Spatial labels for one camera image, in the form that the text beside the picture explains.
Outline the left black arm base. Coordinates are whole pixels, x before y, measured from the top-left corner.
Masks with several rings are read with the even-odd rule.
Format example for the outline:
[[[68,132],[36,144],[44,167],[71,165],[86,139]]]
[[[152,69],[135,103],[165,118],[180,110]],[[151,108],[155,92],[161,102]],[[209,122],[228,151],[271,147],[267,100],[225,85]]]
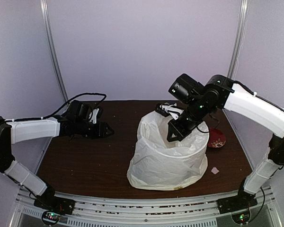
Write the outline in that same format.
[[[41,195],[35,195],[34,206],[61,215],[71,215],[75,207],[75,201],[55,196],[54,188],[47,186],[46,190]]]

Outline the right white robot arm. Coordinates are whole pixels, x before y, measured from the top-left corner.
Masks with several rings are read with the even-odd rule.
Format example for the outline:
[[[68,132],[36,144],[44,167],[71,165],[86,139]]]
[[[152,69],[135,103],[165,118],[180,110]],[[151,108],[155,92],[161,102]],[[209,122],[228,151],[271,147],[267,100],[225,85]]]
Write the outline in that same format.
[[[216,109],[226,109],[241,114],[269,129],[273,136],[268,154],[242,183],[242,189],[233,198],[233,205],[242,209],[251,202],[262,185],[278,168],[284,166],[284,108],[265,100],[239,81],[222,75],[214,75],[206,85],[187,74],[180,75],[169,88],[186,108],[168,122],[167,140],[182,141],[203,118]]]

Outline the translucent white trash bag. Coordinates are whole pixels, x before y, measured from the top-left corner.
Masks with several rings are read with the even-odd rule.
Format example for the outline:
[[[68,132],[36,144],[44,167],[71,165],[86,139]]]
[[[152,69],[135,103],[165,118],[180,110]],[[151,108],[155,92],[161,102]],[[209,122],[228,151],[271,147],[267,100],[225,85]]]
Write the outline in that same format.
[[[201,123],[182,141],[168,142],[168,122],[153,111],[141,118],[127,179],[137,189],[175,191],[200,180],[208,167],[208,127]]]

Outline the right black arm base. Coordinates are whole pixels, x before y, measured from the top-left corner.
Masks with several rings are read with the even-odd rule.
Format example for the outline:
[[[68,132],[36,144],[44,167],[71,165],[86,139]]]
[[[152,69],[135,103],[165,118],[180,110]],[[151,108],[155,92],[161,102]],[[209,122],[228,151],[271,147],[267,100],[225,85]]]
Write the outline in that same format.
[[[254,194],[244,191],[244,183],[245,180],[241,182],[237,195],[216,201],[220,214],[248,209],[258,204]]]

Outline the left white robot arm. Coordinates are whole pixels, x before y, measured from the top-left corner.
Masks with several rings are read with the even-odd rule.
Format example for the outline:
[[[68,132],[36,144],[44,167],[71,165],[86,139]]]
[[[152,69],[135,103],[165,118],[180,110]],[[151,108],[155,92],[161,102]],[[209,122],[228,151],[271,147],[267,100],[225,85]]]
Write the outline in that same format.
[[[48,210],[59,205],[54,189],[32,173],[12,155],[13,144],[40,138],[72,137],[81,135],[88,139],[107,138],[114,130],[106,122],[99,121],[103,109],[90,107],[75,100],[61,114],[32,119],[3,119],[0,116],[0,173],[26,187]]]

